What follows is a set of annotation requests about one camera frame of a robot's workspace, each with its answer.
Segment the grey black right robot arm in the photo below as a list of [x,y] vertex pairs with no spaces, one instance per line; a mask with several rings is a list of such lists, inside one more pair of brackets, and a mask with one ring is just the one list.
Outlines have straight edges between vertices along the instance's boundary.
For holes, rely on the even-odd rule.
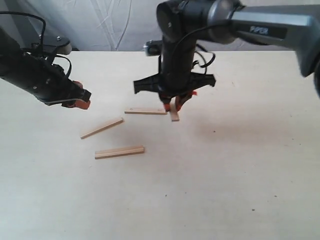
[[246,6],[239,0],[168,0],[156,8],[161,40],[148,41],[148,56],[158,56],[158,73],[133,82],[135,93],[157,93],[166,111],[171,100],[180,109],[214,75],[195,73],[198,41],[222,45],[241,39],[258,46],[295,52],[303,77],[320,88],[320,7],[313,5]]

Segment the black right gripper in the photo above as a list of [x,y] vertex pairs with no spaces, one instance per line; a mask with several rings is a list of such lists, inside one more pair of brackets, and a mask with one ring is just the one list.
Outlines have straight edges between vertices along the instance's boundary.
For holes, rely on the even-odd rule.
[[179,112],[188,100],[198,95],[194,90],[214,87],[216,79],[213,74],[192,72],[196,46],[194,39],[178,44],[163,38],[161,55],[158,55],[158,73],[135,80],[134,93],[157,93],[166,112],[171,110],[171,99],[175,97],[175,109]]

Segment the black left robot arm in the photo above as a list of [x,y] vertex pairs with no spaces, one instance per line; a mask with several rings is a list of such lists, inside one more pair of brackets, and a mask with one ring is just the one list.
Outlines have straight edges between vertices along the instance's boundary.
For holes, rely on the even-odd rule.
[[0,78],[30,93],[47,106],[87,110],[91,93],[58,65],[24,51],[3,28],[0,29]]

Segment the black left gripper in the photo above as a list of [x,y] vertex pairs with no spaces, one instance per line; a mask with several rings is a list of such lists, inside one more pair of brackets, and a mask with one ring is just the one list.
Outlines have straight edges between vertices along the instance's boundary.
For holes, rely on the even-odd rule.
[[81,82],[70,80],[70,71],[53,63],[58,56],[34,56],[23,53],[22,89],[47,106],[62,105],[66,108],[87,110],[91,103],[91,93]]

